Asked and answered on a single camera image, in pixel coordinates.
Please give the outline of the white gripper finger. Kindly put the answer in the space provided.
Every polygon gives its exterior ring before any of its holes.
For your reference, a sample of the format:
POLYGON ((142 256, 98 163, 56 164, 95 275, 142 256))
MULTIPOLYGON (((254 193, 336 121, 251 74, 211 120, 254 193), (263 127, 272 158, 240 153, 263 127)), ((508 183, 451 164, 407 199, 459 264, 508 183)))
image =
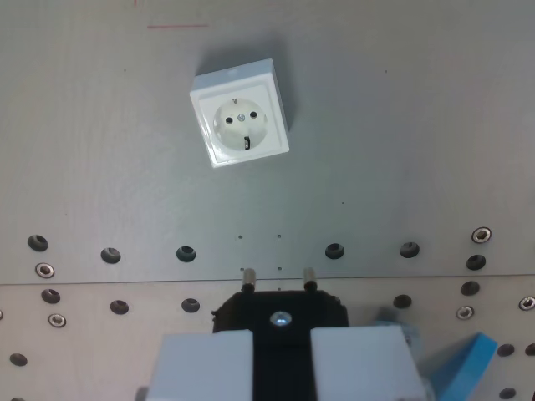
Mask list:
POLYGON ((148 400, 252 400, 250 331, 165 336, 148 400))
POLYGON ((398 326, 315 328, 310 333, 318 400, 426 400, 398 326))

